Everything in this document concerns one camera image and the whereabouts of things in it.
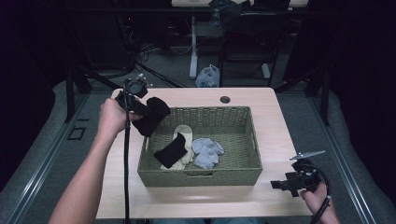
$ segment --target white sock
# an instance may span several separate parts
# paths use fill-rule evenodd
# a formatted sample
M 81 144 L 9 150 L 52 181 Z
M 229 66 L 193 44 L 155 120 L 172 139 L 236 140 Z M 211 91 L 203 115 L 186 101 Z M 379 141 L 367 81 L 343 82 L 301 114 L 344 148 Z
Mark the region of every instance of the white sock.
M 184 148 L 186 148 L 187 153 L 177 162 L 175 162 L 175 164 L 173 164 L 171 166 L 171 168 L 166 168 L 164 165 L 161 165 L 161 169 L 162 170 L 184 170 L 184 168 L 186 167 L 186 165 L 192 161 L 192 157 L 194 156 L 194 152 L 192 151 L 191 148 L 191 144 L 192 144 L 192 129 L 190 126 L 185 125 L 185 124 L 181 124 L 178 125 L 175 128 L 174 131 L 174 138 L 175 139 L 177 137 L 177 133 L 181 133 L 183 134 L 184 138 L 186 139 L 186 143 L 184 145 Z

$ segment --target table surface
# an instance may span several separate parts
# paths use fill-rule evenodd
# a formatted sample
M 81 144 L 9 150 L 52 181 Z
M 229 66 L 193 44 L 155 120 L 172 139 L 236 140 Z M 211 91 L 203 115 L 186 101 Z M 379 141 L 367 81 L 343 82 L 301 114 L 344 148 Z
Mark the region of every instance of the table surface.
M 296 154 L 273 89 L 148 89 L 142 102 L 153 96 L 164 100 L 169 107 L 249 106 L 263 171 L 255 186 L 146 188 L 137 173 L 144 137 L 132 126 L 128 183 L 131 218 L 311 215 L 303 199 L 271 187 L 271 180 L 285 180 L 285 173 L 293 171 L 289 158 Z M 222 96 L 230 97 L 231 102 L 223 104 Z M 124 132 L 119 133 L 107 157 L 97 218 L 125 217 L 123 149 Z
M 212 0 L 172 0 L 173 7 L 209 7 Z M 242 3 L 245 0 L 233 0 L 235 3 Z M 308 0 L 290 0 L 289 7 L 306 7 Z

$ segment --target person's right hand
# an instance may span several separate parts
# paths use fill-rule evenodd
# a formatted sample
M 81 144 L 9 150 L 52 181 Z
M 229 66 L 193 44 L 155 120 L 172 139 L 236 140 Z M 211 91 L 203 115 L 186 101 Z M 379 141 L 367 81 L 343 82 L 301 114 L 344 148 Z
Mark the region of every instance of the person's right hand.
M 309 190 L 302 190 L 300 195 L 305 200 L 308 209 L 312 212 L 312 214 L 316 214 L 321 205 L 323 204 L 324 199 L 327 195 L 326 185 L 323 183 L 319 183 L 317 189 L 314 192 Z M 332 199 L 330 199 L 329 206 L 324 211 L 323 215 L 320 217 L 319 223 L 322 224 L 333 224 L 340 223 L 335 214 L 334 204 Z
M 134 121 L 141 119 L 142 116 L 130 113 L 129 118 Z M 98 132 L 115 138 L 117 133 L 125 129 L 125 121 L 125 110 L 120 107 L 116 100 L 108 98 L 101 105 Z

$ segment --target basket handle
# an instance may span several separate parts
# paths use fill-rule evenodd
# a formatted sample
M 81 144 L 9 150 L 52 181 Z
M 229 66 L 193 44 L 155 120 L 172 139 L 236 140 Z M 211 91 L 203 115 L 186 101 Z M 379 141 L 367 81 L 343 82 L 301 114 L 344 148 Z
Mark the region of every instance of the basket handle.
M 213 172 L 209 173 L 185 173 L 188 178 L 212 178 L 213 177 Z
M 254 137 L 254 132 L 250 133 L 250 138 L 251 138 L 251 143 L 252 143 L 251 145 L 254 147 L 254 150 L 258 151 L 256 138 Z
M 145 137 L 143 140 L 143 150 L 145 150 L 146 152 L 149 151 L 149 141 L 147 137 Z

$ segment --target black curtain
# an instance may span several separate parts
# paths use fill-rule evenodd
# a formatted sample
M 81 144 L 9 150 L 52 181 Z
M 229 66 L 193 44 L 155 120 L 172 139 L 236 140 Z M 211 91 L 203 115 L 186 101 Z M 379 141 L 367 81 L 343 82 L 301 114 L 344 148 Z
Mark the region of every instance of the black curtain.
M 396 5 L 311 0 L 309 7 L 342 10 L 347 16 L 305 20 L 284 79 L 307 73 L 334 53 L 327 67 L 330 85 L 340 99 L 351 143 L 375 183 L 396 204 L 396 180 L 389 178 L 396 169 Z
M 52 88 L 78 55 L 35 1 L 0 3 L 0 189 L 18 168 L 55 102 Z

